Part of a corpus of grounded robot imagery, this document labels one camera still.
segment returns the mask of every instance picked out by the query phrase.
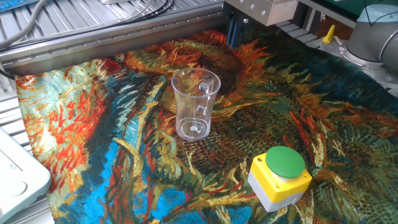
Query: metal bracket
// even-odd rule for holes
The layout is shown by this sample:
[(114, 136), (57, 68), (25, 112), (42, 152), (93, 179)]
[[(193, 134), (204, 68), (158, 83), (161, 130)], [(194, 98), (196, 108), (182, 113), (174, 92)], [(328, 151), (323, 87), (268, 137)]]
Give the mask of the metal bracket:
[(235, 48), (241, 45), (244, 30), (253, 26), (256, 21), (227, 2), (224, 2), (223, 15), (231, 21), (226, 43), (231, 48)]

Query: black cable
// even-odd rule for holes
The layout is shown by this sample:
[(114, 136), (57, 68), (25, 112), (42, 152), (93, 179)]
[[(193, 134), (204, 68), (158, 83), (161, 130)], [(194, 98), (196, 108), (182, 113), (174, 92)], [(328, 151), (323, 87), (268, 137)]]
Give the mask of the black cable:
[(379, 19), (383, 18), (384, 16), (390, 16), (390, 15), (393, 15), (393, 14), (395, 14), (395, 13), (398, 13), (398, 11), (392, 12), (392, 13), (388, 13), (388, 14), (386, 14), (386, 15), (383, 15), (383, 16), (381, 16), (381, 17), (378, 17), (373, 23), (371, 23), (371, 20), (370, 20), (370, 18), (369, 18), (369, 13), (368, 13), (368, 6), (366, 5), (366, 0), (363, 0), (363, 4), (364, 4), (364, 6), (365, 6), (365, 11), (366, 11), (366, 16), (368, 17), (369, 26), (371, 26), (371, 27), (372, 27)]
[[(140, 21), (152, 19), (152, 18), (154, 18), (156, 16), (159, 16), (159, 15), (167, 12), (168, 10), (173, 8), (173, 6), (174, 6), (174, 0), (166, 0), (162, 6), (160, 6), (158, 9), (156, 9), (153, 12), (151, 12), (150, 14), (146, 14), (144, 16), (138, 17), (137, 19), (134, 19), (133, 21), (129, 21), (127, 23), (123, 23), (123, 24), (120, 24), (120, 25), (131, 24), (131, 23), (135, 23), (135, 22), (140, 22)], [(15, 80), (14, 76), (8, 75), (5, 71), (3, 71), (1, 69), (0, 69), (0, 74), (4, 75), (7, 78)]]
[(5, 71), (3, 71), (1, 69), (0, 69), (0, 74), (4, 75), (5, 77), (7, 77), (7, 78), (9, 78), (11, 80), (15, 80), (15, 77), (13, 75), (10, 76), (10, 75), (7, 74), (7, 72), (5, 72)]
[[(129, 22), (125, 22), (125, 23), (121, 23), (121, 24), (115, 24), (115, 25), (112, 26), (112, 27), (121, 26), (121, 25), (126, 25), (126, 24), (132, 24), (132, 23), (135, 23), (135, 22), (141, 22), (141, 21), (145, 21), (145, 20), (148, 20), (148, 19), (152, 19), (152, 18), (154, 18), (154, 17), (156, 17), (156, 16), (159, 16), (159, 15), (163, 14), (164, 12), (167, 12), (169, 9), (171, 9), (171, 8), (173, 7), (173, 5), (174, 5), (174, 0), (166, 0), (166, 1), (164, 2), (163, 5), (161, 5), (158, 9), (156, 9), (156, 10), (153, 11), (153, 12), (151, 12), (150, 14), (146, 14), (146, 15), (144, 15), (144, 16), (138, 17), (137, 19), (134, 19), (134, 20), (129, 21)], [(64, 37), (70, 37), (70, 36), (73, 36), (73, 35), (74, 35), (74, 34), (65, 35), (65, 36), (63, 36), (62, 38), (64, 38)], [(0, 52), (3, 51), (3, 50), (11, 50), (11, 49), (19, 48), (19, 47), (24, 47), (24, 46), (32, 45), (32, 44), (40, 44), (40, 43), (43, 43), (43, 42), (48, 42), (48, 41), (51, 41), (51, 40), (56, 40), (56, 39), (58, 39), (58, 38), (59, 38), (59, 37), (53, 37), (53, 38), (49, 38), (49, 39), (46, 39), (46, 40), (39, 40), (39, 41), (37, 41), (37, 42), (22, 42), (22, 43), (16, 43), (16, 44), (14, 44), (14, 45), (9, 46), (9, 47), (6, 48), (6, 49), (1, 49)]]

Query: sunflower painting print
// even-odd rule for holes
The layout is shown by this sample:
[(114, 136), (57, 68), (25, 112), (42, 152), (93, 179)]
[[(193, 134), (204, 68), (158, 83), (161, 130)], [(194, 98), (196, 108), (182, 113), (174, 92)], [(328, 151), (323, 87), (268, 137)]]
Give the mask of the sunflower painting print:
[[(174, 72), (221, 80), (211, 131), (175, 132)], [(277, 27), (231, 49), (209, 30), (17, 77), (35, 158), (52, 173), (56, 223), (394, 223), (398, 99), (357, 68)], [(253, 157), (288, 146), (312, 182), (267, 213), (248, 184)]]

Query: measuring cup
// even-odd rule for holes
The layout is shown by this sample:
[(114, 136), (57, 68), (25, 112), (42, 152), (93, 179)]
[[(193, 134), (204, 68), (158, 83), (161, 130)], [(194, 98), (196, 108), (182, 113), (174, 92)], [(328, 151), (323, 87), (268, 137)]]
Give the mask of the measuring cup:
[(199, 141), (210, 132), (211, 113), (221, 81), (213, 72), (186, 68), (173, 74), (175, 129), (186, 141)]

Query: gray metal plate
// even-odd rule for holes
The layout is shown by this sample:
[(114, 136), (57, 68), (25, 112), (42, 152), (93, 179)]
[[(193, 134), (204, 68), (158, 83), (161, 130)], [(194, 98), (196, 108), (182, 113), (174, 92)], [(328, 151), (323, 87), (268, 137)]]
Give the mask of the gray metal plate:
[[(176, 0), (169, 14), (214, 2), (216, 0)], [(131, 19), (131, 15), (148, 15), (164, 4), (165, 0), (133, 0), (117, 4), (102, 4), (99, 0), (49, 0), (37, 18), (37, 24), (20, 42), (32, 43), (51, 36), (62, 38), (88, 28), (100, 28), (110, 23), (122, 24), (125, 19)], [(29, 22), (35, 6), (36, 3), (33, 3), (0, 13), (0, 41), (22, 30)]]

